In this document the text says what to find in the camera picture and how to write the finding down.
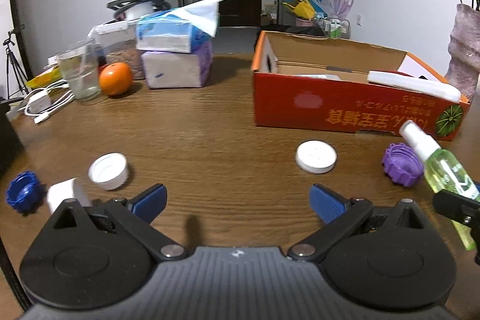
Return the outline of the purple feather decoration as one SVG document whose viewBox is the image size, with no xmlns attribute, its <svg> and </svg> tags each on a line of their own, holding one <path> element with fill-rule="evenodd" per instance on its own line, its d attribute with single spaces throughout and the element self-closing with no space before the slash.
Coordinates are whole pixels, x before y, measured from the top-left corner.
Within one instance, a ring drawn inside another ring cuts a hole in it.
<svg viewBox="0 0 480 320">
<path fill-rule="evenodd" d="M 347 19 L 352 10 L 354 0 L 333 0 L 329 4 L 329 16 L 338 19 Z"/>
</svg>

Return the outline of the black bag behind table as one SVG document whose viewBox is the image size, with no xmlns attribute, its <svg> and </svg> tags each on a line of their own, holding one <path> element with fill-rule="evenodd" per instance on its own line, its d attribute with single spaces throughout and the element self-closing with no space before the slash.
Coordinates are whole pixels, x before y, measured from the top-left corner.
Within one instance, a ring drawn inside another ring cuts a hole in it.
<svg viewBox="0 0 480 320">
<path fill-rule="evenodd" d="M 291 26 L 291 25 L 280 25 L 279 26 L 280 32 L 286 32 L 291 34 L 297 35 L 304 35 L 304 36 L 312 36 L 312 37 L 325 37 L 326 34 L 322 28 L 318 26 L 308 26 L 308 27 L 299 27 L 299 26 Z"/>
</svg>

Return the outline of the white small open bottle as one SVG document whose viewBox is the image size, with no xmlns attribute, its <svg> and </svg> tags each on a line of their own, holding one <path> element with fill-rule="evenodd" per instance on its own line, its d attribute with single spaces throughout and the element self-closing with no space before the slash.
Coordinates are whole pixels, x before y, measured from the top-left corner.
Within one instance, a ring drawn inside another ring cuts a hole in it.
<svg viewBox="0 0 480 320">
<path fill-rule="evenodd" d="M 84 191 L 78 178 L 72 178 L 63 182 L 53 184 L 46 194 L 46 202 L 49 212 L 53 214 L 60 204 L 66 199 L 75 198 L 82 206 L 91 206 L 87 193 Z"/>
</svg>

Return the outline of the green spray bottle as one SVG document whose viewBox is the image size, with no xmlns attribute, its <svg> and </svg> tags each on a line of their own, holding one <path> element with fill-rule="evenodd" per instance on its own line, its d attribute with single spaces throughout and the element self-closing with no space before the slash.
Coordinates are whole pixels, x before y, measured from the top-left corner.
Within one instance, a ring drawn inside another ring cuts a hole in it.
<svg viewBox="0 0 480 320">
<path fill-rule="evenodd" d="M 432 188 L 434 195 L 446 190 L 479 202 L 479 184 L 470 178 L 453 153 L 441 148 L 439 143 L 420 129 L 414 121 L 405 122 L 400 128 L 400 135 L 422 161 L 425 180 Z M 465 248 L 477 249 L 470 235 L 470 229 L 453 222 Z"/>
</svg>

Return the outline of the yellow flat package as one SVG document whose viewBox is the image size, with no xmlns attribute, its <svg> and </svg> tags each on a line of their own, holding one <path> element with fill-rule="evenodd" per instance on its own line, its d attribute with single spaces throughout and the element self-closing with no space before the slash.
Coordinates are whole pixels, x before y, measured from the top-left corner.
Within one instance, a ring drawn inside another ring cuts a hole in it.
<svg viewBox="0 0 480 320">
<path fill-rule="evenodd" d="M 45 71 L 43 71 L 38 76 L 35 76 L 29 81 L 27 81 L 26 85 L 30 89 L 43 88 L 43 87 L 47 87 L 48 85 L 51 85 L 52 83 L 62 78 L 63 76 L 59 68 L 56 65 L 54 65 L 53 67 L 50 67 Z"/>
</svg>

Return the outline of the orange cardboard box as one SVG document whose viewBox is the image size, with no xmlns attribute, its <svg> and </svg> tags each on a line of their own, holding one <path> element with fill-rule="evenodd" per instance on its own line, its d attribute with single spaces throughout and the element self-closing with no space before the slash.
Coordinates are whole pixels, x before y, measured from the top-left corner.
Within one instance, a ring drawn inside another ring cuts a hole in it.
<svg viewBox="0 0 480 320">
<path fill-rule="evenodd" d="M 370 71 L 446 83 L 417 56 L 353 40 L 263 31 L 251 66 L 256 124 L 335 132 L 388 132 L 414 121 L 452 140 L 470 109 L 424 93 L 371 84 Z"/>
</svg>

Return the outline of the textured pink vase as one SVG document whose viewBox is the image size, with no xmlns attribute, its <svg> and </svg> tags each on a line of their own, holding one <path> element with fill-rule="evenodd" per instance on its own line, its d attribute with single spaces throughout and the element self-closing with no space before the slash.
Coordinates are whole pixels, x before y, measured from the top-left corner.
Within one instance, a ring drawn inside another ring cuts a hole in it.
<svg viewBox="0 0 480 320">
<path fill-rule="evenodd" d="M 479 29 L 479 11 L 458 4 L 448 44 L 451 59 L 445 78 L 469 101 L 473 100 L 479 81 Z"/>
</svg>

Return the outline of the red white lint brush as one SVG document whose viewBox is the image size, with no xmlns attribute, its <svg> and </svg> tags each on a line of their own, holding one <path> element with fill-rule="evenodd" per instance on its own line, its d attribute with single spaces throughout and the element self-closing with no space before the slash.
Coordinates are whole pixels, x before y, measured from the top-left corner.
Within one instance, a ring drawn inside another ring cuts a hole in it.
<svg viewBox="0 0 480 320">
<path fill-rule="evenodd" d="M 371 84 L 424 93 L 453 103 L 459 103 L 461 101 L 461 92 L 458 88 L 437 80 L 403 76 L 386 71 L 370 71 L 367 80 Z"/>
</svg>

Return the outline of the white round lid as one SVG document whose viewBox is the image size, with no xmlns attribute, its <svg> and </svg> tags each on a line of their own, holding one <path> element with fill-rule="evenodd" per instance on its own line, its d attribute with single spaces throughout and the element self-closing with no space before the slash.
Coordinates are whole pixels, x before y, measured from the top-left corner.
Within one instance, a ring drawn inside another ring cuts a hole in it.
<svg viewBox="0 0 480 320">
<path fill-rule="evenodd" d="M 123 186 L 128 179 L 127 159 L 121 153 L 105 154 L 90 165 L 88 176 L 103 190 L 116 190 Z"/>
</svg>

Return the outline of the blue plastic cap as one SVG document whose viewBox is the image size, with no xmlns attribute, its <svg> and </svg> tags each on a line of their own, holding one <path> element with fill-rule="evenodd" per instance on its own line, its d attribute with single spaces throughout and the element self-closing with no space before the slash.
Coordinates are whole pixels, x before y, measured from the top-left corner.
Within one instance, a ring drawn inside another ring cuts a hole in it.
<svg viewBox="0 0 480 320">
<path fill-rule="evenodd" d="M 19 213 L 28 212 L 44 196 L 38 177 L 32 171 L 24 171 L 10 182 L 6 191 L 7 204 Z"/>
</svg>

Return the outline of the clear food storage container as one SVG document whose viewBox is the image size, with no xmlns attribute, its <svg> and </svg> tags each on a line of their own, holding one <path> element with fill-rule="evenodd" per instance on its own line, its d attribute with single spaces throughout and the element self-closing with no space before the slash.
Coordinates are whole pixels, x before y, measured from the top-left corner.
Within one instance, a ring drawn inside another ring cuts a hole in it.
<svg viewBox="0 0 480 320">
<path fill-rule="evenodd" d="M 124 62 L 133 79 L 145 79 L 142 51 L 137 49 L 136 26 L 139 19 L 109 21 L 92 27 L 87 35 L 102 47 L 106 63 Z"/>
</svg>

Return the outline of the purple tissue pack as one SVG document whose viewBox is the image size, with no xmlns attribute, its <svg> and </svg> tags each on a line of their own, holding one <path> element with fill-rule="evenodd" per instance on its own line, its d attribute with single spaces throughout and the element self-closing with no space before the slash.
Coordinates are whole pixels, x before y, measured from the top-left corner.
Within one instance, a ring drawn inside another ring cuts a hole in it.
<svg viewBox="0 0 480 320">
<path fill-rule="evenodd" d="M 212 43 L 206 41 L 189 54 L 146 51 L 142 63 L 150 89 L 201 88 L 212 67 Z"/>
</svg>

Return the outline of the clear drinking glass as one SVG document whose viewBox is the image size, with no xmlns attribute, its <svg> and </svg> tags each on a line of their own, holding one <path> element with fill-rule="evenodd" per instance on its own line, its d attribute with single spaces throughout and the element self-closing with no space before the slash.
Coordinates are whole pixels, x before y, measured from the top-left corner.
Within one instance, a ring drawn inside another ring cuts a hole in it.
<svg viewBox="0 0 480 320">
<path fill-rule="evenodd" d="M 78 101 L 88 101 L 101 93 L 95 40 L 87 38 L 56 55 L 58 68 Z"/>
</svg>

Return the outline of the black headset on container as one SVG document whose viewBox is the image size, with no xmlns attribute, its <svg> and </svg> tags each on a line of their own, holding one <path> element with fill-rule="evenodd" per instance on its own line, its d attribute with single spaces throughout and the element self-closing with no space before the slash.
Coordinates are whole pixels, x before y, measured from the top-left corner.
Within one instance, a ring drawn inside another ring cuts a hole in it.
<svg viewBox="0 0 480 320">
<path fill-rule="evenodd" d="M 114 11 L 115 20 L 135 20 L 171 8 L 167 0 L 114 0 L 106 5 Z"/>
</svg>

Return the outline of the purple plastic cap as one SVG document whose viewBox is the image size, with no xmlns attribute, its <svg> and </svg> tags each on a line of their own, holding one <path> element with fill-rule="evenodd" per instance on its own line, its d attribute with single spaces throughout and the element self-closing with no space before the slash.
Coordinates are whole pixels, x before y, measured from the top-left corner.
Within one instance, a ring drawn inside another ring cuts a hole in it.
<svg viewBox="0 0 480 320">
<path fill-rule="evenodd" d="M 404 143 L 390 144 L 382 157 L 384 173 L 394 184 L 410 188 L 423 176 L 424 166 L 411 147 Z"/>
</svg>

